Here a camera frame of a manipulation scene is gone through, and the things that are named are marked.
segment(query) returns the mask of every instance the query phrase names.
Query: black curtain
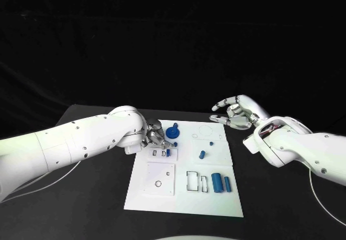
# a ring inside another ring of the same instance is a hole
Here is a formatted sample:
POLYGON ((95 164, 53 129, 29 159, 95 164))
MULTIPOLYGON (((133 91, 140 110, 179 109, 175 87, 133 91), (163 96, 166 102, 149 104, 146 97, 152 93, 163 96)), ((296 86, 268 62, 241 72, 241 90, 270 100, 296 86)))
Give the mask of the black curtain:
POLYGON ((72 104, 212 112, 239 94, 346 135, 343 28, 258 15, 196 1, 0 3, 0 137, 52 127, 72 104))

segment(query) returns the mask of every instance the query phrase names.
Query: robotic hand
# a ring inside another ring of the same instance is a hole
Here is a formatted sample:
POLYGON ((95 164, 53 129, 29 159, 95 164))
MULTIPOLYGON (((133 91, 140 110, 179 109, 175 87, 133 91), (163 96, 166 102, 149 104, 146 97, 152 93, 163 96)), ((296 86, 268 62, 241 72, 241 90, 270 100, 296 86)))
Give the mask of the robotic hand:
POLYGON ((114 146, 123 147, 126 154, 133 154, 149 144, 163 149, 175 147, 164 140, 160 121, 146 120, 131 106, 0 140, 0 202, 30 179, 114 146))
POLYGON ((209 119, 238 130, 254 125, 254 134, 242 141, 252 154, 260 152, 275 167, 297 160, 317 176, 346 186, 345 136, 313 133, 291 117, 271 117, 247 95, 226 98, 212 111, 226 105, 229 118, 212 115, 209 119))

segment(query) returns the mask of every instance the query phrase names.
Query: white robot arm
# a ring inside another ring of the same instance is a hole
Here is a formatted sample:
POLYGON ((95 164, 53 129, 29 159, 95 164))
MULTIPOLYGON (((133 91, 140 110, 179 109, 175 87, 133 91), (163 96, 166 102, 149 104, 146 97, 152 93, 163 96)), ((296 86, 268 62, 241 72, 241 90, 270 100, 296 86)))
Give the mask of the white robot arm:
POLYGON ((175 145, 164 140, 162 123, 146 120, 131 106, 87 117, 43 131, 0 140, 0 202, 30 179, 123 147, 126 154, 147 144, 175 145))
POLYGON ((247 95, 226 98, 212 110, 226 105, 229 118, 212 115, 209 119, 239 130, 254 125, 254 134, 242 141, 252 154, 260 152, 275 167, 297 160, 317 176, 346 186, 345 136, 313 133, 291 117, 270 117, 247 95))

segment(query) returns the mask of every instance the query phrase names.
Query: black table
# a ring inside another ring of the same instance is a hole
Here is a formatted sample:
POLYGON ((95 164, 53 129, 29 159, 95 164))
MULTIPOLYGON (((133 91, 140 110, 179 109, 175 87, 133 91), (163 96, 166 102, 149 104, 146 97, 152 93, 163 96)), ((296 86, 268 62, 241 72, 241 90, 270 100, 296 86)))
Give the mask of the black table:
MULTIPOLYGON (((58 125, 107 114, 111 107, 72 105, 58 125)), ((146 118, 209 122, 208 113, 140 110, 146 118)), ((124 210, 136 155, 115 147, 81 162, 48 189, 0 204, 0 239, 153 240, 177 235, 238 239, 345 239, 343 227, 323 211, 299 162, 275 168, 252 155, 242 139, 252 133, 225 128, 244 218, 124 210)), ((22 192, 52 183, 72 168, 52 172, 22 192)), ((345 187, 313 176, 330 212, 346 222, 345 187)))

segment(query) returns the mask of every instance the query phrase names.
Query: white cable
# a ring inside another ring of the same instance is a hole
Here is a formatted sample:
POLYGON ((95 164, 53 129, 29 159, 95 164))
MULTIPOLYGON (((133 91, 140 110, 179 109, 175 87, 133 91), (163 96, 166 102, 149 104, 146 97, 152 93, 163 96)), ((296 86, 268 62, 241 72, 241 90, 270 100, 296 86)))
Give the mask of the white cable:
POLYGON ((28 183, 25 186, 19 187, 10 194, 13 194, 16 191, 25 189, 26 187, 29 187, 32 184, 35 184, 51 172, 48 172, 46 174, 43 174, 39 178, 36 178, 30 183, 28 183))
POLYGON ((30 192, 26 192, 26 193, 23 193, 23 194, 19 194, 17 196, 10 197, 10 198, 6 199, 4 201, 2 201, 0 204, 4 203, 4 202, 7 202, 7 201, 12 200, 12 199, 16 199, 16 198, 28 195, 28 194, 33 194, 33 193, 36 193, 38 191, 41 191, 41 190, 46 189, 48 187, 51 187, 53 184, 56 184, 56 183, 69 175, 69 173, 71 173, 72 170, 77 168, 77 166, 78 166, 79 163, 81 163, 81 161, 77 163, 77 165, 75 165, 74 168, 69 170, 69 172, 68 172, 53 183, 51 183, 48 186, 42 187, 42 188, 38 189, 38 190, 33 190, 33 191, 30 191, 30 192))
POLYGON ((332 213, 329 212, 329 210, 325 208, 319 198, 317 198, 317 195, 316 195, 316 191, 314 191, 314 187, 313 187, 313 181, 312 181, 312 169, 309 170, 309 178, 310 178, 310 185, 312 185, 312 192, 313 192, 313 195, 316 197, 316 200, 320 204, 320 206, 323 207, 325 211, 327 212, 327 214, 332 216, 332 218, 343 225, 346 226, 346 224, 332 215, 332 213))

